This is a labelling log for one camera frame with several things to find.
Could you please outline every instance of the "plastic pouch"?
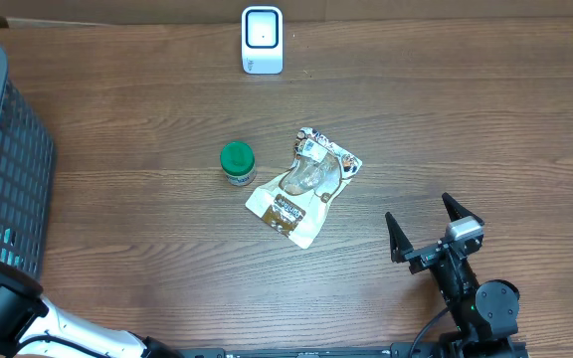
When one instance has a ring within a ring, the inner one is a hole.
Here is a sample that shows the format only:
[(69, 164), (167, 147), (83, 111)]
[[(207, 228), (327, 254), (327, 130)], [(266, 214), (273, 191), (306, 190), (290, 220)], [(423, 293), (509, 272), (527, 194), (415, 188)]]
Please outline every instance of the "plastic pouch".
[(333, 199), (359, 171), (361, 160), (312, 128), (302, 128), (290, 170), (258, 187), (247, 208), (306, 249), (319, 234)]

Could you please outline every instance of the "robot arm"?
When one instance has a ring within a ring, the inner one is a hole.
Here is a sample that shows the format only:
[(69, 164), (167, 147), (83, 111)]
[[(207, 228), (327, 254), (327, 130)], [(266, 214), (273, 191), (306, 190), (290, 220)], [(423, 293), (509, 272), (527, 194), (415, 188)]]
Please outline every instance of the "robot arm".
[(0, 354), (180, 358), (152, 338), (97, 326), (60, 310), (31, 278), (0, 263)]
[[(527, 357), (525, 344), (510, 339), (518, 332), (518, 289), (504, 280), (479, 285), (468, 263), (468, 256), (483, 243), (483, 220), (448, 193), (442, 198), (451, 222), (436, 244), (422, 249), (415, 250), (393, 216), (386, 214), (392, 261), (408, 262), (412, 274), (425, 269), (431, 272), (458, 328), (458, 332), (441, 336), (431, 350), (433, 356)], [(414, 346), (407, 350), (414, 351)]]

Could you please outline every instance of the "white device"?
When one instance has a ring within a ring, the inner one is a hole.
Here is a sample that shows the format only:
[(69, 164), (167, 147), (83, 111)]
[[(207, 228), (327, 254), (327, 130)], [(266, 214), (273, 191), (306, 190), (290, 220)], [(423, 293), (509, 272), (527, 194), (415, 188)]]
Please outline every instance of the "white device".
[[(139, 358), (146, 349), (143, 342), (129, 332), (97, 326), (60, 310), (46, 297), (42, 297), (42, 300), (48, 306), (48, 314), (45, 317), (37, 318), (21, 337), (19, 343), (49, 335), (74, 343), (98, 356), (107, 358)], [(44, 340), (28, 344), (19, 354), (60, 358), (90, 358), (93, 356), (77, 348)]]
[(243, 69), (274, 75), (283, 70), (283, 13), (275, 6), (250, 6), (242, 16)]

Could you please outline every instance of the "black plastic basket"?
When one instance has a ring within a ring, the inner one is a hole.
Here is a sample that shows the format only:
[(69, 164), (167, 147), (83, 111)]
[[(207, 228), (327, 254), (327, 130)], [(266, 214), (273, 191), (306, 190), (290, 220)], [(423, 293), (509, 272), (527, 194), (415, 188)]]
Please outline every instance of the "black plastic basket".
[(8, 80), (0, 47), (0, 261), (41, 274), (56, 150), (53, 138)]

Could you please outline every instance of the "small white box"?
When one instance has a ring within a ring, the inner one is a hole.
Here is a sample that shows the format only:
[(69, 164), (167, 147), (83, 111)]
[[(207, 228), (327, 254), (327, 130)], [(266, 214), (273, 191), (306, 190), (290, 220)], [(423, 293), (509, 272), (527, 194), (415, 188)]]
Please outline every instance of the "small white box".
[(283, 70), (283, 13), (275, 6), (250, 6), (242, 16), (243, 69), (272, 75)]

